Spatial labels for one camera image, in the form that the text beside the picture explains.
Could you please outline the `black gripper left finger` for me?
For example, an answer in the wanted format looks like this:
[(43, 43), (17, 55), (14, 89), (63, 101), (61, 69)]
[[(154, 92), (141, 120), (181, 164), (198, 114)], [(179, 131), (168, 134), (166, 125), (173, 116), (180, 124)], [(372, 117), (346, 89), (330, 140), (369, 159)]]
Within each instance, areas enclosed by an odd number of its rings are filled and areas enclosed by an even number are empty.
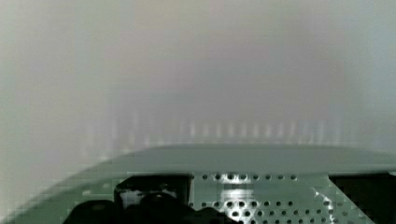
[(133, 175), (113, 199), (76, 205), (63, 224), (239, 224), (220, 211), (189, 205), (192, 175)]

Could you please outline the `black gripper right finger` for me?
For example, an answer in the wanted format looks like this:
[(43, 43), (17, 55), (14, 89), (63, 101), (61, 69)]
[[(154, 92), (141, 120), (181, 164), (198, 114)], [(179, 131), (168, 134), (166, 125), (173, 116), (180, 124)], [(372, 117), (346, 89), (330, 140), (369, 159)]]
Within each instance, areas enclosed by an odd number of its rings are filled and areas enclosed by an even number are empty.
[(390, 173), (330, 175), (330, 180), (375, 224), (395, 224), (396, 178)]

